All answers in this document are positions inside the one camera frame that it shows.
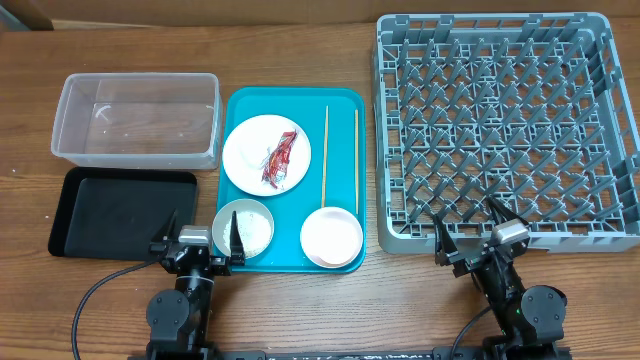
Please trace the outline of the white rice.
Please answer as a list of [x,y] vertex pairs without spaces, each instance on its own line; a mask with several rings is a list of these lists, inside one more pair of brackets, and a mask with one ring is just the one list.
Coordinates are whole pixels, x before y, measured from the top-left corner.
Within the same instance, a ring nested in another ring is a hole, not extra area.
[[[231,215],[222,221],[221,251],[230,256]],[[272,226],[263,215],[253,211],[236,211],[236,224],[245,258],[253,258],[263,252],[271,241]]]

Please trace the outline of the grey bowl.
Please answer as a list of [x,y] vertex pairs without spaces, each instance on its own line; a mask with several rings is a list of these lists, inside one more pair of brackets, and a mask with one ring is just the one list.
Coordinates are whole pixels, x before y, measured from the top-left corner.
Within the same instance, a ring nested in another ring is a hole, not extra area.
[[272,236],[274,234],[275,225],[271,212],[262,203],[252,199],[238,199],[223,206],[216,214],[212,223],[212,237],[218,250],[221,251],[222,245],[222,221],[227,219],[233,211],[253,211],[266,217],[272,226]]

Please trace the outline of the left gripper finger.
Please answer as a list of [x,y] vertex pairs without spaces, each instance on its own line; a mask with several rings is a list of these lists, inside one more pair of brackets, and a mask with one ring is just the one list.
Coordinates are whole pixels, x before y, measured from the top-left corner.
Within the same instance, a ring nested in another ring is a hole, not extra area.
[[233,211],[231,216],[231,226],[229,233],[230,257],[232,259],[244,259],[245,251],[238,228],[237,212]]
[[177,210],[174,209],[156,234],[151,238],[151,244],[165,244],[170,242],[174,237],[175,224],[177,219]]

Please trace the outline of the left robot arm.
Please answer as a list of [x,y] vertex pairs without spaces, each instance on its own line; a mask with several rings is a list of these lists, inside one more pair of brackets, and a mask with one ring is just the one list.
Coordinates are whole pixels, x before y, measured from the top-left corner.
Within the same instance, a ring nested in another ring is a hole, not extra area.
[[149,252],[169,274],[175,286],[152,297],[146,310],[150,340],[147,359],[222,359],[217,345],[207,340],[214,278],[229,276],[234,265],[245,264],[245,249],[237,216],[231,217],[230,254],[213,254],[213,239],[206,227],[176,230],[172,212],[151,240]]

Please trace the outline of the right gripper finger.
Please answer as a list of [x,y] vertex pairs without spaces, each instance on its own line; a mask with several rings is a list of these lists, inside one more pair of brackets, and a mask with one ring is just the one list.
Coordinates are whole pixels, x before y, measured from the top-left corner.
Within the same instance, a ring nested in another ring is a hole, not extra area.
[[495,226],[509,220],[518,219],[522,221],[528,227],[528,230],[529,230],[529,223],[525,219],[523,219],[521,216],[513,212],[510,208],[508,208],[506,205],[504,205],[501,201],[499,201],[495,197],[493,196],[488,197],[487,203],[488,203],[492,218],[495,222]]
[[450,236],[448,228],[438,215],[432,216],[435,228],[435,254],[436,255],[455,255],[458,248]]

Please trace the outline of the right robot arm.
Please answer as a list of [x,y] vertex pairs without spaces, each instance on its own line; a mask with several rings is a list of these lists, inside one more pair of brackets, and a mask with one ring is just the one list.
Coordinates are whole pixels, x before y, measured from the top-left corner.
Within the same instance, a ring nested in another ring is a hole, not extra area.
[[557,342],[564,338],[563,322],[568,300],[556,287],[525,287],[514,260],[525,254],[529,223],[494,197],[487,199],[494,221],[489,240],[482,247],[463,252],[451,237],[441,217],[432,217],[435,227],[435,263],[451,266],[453,274],[469,274],[488,306],[465,325],[449,348],[449,359],[458,354],[460,342],[473,325],[491,312],[501,333],[483,340],[474,351],[481,359],[570,359],[568,348]]

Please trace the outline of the wooden chopstick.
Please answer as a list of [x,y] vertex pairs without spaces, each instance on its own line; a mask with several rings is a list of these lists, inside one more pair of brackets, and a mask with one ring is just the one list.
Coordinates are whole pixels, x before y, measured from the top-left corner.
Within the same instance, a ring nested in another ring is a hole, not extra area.
[[354,110],[354,185],[355,214],[359,214],[359,111]]
[[321,183],[321,208],[326,206],[326,181],[327,181],[327,160],[328,160],[328,137],[329,137],[329,106],[325,107],[324,140],[323,140],[323,164]]

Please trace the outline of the red snack wrapper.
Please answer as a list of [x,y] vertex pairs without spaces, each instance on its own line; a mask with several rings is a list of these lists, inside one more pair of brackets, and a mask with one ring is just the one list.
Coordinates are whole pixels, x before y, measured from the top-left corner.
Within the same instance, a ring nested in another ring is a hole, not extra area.
[[277,189],[278,184],[287,176],[291,149],[297,137],[297,131],[283,132],[278,144],[275,149],[269,153],[262,167],[261,180],[274,189]]

